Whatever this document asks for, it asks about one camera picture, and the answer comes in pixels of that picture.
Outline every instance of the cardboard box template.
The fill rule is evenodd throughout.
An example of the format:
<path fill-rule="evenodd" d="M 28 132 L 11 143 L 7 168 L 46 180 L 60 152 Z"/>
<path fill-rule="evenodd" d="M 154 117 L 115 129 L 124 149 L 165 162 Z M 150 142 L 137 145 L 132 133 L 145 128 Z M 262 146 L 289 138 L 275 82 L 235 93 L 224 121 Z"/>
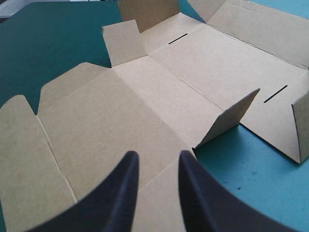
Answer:
<path fill-rule="evenodd" d="M 188 1 L 209 25 L 175 0 L 123 0 L 125 22 L 102 28 L 111 69 L 82 63 L 46 84 L 37 116 L 23 96 L 0 109 L 9 231 L 82 199 L 128 150 L 140 155 L 133 231 L 185 231 L 178 155 L 239 122 L 294 161 L 308 157 L 308 21 L 242 0 Z"/>

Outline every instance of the slot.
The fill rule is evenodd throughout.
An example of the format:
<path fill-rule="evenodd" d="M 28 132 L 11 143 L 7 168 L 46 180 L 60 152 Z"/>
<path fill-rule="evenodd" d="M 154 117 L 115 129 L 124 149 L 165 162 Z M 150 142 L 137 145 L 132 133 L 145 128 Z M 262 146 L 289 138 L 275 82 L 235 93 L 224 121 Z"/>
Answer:
<path fill-rule="evenodd" d="M 175 41 L 177 41 L 177 40 L 181 39 L 183 36 L 186 36 L 187 34 L 188 34 L 188 33 L 186 33 L 186 34 L 182 35 L 181 37 L 177 38 L 176 40 L 173 40 L 172 42 L 169 42 L 169 44 L 171 44 L 171 43 L 173 43 L 173 42 L 175 42 Z"/>
<path fill-rule="evenodd" d="M 284 90 L 285 88 L 287 88 L 288 86 L 284 86 L 282 87 L 279 91 L 277 91 L 276 93 L 274 93 L 273 95 L 271 95 L 269 98 L 267 98 L 264 103 L 268 102 L 270 99 L 272 99 L 273 97 L 275 97 L 278 93 L 280 93 L 282 90 Z"/>

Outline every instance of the teal surface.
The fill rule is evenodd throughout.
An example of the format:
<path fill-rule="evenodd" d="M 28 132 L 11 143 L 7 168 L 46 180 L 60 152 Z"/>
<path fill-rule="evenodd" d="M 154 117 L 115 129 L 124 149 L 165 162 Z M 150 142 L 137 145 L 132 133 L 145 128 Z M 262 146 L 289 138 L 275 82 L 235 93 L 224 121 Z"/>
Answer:
<path fill-rule="evenodd" d="M 251 0 L 300 17 L 309 18 L 309 0 Z"/>
<path fill-rule="evenodd" d="M 0 232 L 6 232 L 1 202 L 0 202 Z"/>
<path fill-rule="evenodd" d="M 244 126 L 196 150 L 198 161 L 239 199 L 285 225 L 309 231 L 309 161 L 298 165 Z"/>
<path fill-rule="evenodd" d="M 0 25 L 0 107 L 26 96 L 33 111 L 44 84 L 82 62 L 110 67 L 101 27 L 121 22 L 116 2 L 37 2 Z"/>
<path fill-rule="evenodd" d="M 199 14 L 195 11 L 195 9 L 189 4 L 187 0 L 178 0 L 180 11 L 200 22 L 205 23 L 205 21 L 199 16 Z"/>

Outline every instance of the cardboard flap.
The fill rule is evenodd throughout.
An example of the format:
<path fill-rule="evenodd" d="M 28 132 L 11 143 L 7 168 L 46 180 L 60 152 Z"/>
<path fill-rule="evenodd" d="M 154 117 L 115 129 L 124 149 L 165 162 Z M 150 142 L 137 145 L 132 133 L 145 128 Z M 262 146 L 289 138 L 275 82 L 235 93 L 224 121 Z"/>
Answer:
<path fill-rule="evenodd" d="M 104 26 L 102 34 L 112 66 L 146 55 L 135 20 Z"/>
<path fill-rule="evenodd" d="M 140 32 L 180 12 L 178 0 L 122 0 L 118 6 L 122 20 L 135 19 Z"/>
<path fill-rule="evenodd" d="M 309 66 L 309 20 L 244 0 L 227 0 L 208 24 L 297 66 Z"/>
<path fill-rule="evenodd" d="M 277 89 L 265 98 L 264 103 L 250 114 L 246 114 L 241 123 L 295 162 L 300 163 L 303 159 L 299 153 L 296 118 L 291 104 L 308 91 L 309 72 L 306 71 L 300 76 L 295 76 L 294 81 L 288 83 L 286 88 L 281 88 L 281 91 Z"/>
<path fill-rule="evenodd" d="M 186 0 L 206 22 L 216 13 L 225 0 Z"/>
<path fill-rule="evenodd" d="M 43 129 L 22 95 L 0 109 L 0 183 L 8 231 L 27 231 L 74 204 Z"/>
<path fill-rule="evenodd" d="M 39 112 L 69 95 L 106 70 L 108 68 L 99 65 L 81 63 L 51 82 L 48 82 L 41 89 Z"/>
<path fill-rule="evenodd" d="M 200 142 L 200 144 L 197 145 L 196 148 L 202 146 L 211 139 L 238 125 L 259 91 L 260 89 L 253 91 L 252 93 L 241 99 L 239 102 L 225 110 L 221 115 L 219 115 L 214 124 L 212 125 L 211 129 L 203 138 L 202 142 Z"/>
<path fill-rule="evenodd" d="M 292 109 L 302 162 L 309 156 L 309 92 L 292 104 Z"/>

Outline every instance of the black curved object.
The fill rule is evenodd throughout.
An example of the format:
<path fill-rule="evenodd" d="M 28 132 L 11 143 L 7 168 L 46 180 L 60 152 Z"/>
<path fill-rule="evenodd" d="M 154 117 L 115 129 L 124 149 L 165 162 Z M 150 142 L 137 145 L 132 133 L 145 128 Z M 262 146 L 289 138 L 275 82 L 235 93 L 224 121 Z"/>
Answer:
<path fill-rule="evenodd" d="M 178 181 L 188 232 L 294 232 L 234 197 L 189 151 L 180 154 Z"/>
<path fill-rule="evenodd" d="M 89 195 L 29 232 L 129 232 L 138 182 L 139 156 L 129 151 Z"/>

